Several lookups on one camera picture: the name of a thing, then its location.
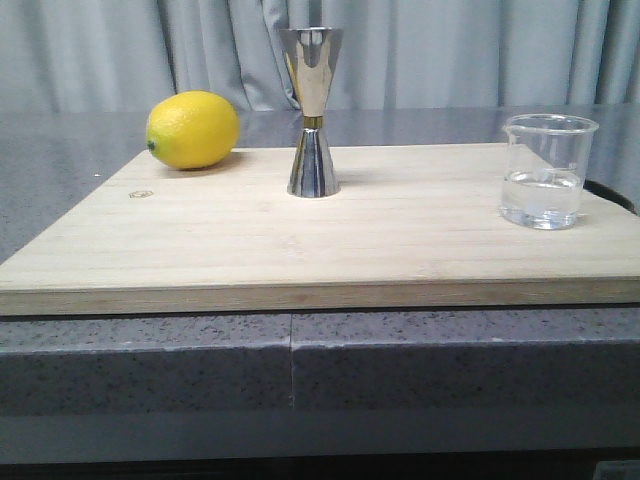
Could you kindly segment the steel double jigger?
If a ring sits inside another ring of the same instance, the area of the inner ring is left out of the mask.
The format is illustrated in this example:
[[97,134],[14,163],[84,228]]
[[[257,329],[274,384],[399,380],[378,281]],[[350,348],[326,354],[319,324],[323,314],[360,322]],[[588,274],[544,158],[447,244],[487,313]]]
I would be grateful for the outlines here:
[[343,31],[329,27],[282,29],[285,64],[302,113],[302,130],[287,191],[301,198],[336,194],[339,183],[324,131],[324,113]]

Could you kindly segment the clear glass beaker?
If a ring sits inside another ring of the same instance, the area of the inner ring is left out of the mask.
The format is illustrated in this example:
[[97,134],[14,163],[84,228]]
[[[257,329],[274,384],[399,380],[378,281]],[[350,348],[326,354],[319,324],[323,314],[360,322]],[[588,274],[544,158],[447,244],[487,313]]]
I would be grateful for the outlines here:
[[566,114],[521,114],[503,126],[508,140],[500,214],[514,224],[562,230],[577,219],[599,124]]

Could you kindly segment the wooden cutting board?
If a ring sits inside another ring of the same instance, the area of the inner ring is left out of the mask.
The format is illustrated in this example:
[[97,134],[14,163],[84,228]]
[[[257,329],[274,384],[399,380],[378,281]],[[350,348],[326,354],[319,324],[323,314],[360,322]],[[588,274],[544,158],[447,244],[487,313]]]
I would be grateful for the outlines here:
[[340,191],[286,191],[293,150],[199,171],[141,153],[1,267],[11,315],[635,302],[639,220],[498,213],[502,144],[336,147]]

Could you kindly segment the yellow lemon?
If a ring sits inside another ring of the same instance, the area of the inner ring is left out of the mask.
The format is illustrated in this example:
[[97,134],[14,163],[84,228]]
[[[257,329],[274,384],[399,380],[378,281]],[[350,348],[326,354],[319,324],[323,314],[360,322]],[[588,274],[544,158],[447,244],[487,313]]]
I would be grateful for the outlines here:
[[171,168],[205,168],[232,151],[240,130],[239,116],[224,97],[208,91],[185,91],[151,109],[146,147],[154,158]]

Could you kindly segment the grey curtain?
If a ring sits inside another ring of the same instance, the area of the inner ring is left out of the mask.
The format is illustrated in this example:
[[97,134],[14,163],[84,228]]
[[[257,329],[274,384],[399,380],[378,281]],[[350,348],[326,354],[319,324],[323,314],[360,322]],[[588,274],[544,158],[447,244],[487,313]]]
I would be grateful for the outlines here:
[[5,112],[143,111],[187,90],[239,109],[635,103],[635,1],[5,1]]

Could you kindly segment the white label sticker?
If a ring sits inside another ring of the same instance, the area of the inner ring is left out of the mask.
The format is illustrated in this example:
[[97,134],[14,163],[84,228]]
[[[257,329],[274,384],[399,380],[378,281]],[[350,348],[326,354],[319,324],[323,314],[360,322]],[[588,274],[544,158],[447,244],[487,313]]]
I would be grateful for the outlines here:
[[593,480],[640,480],[639,460],[616,460],[599,462]]

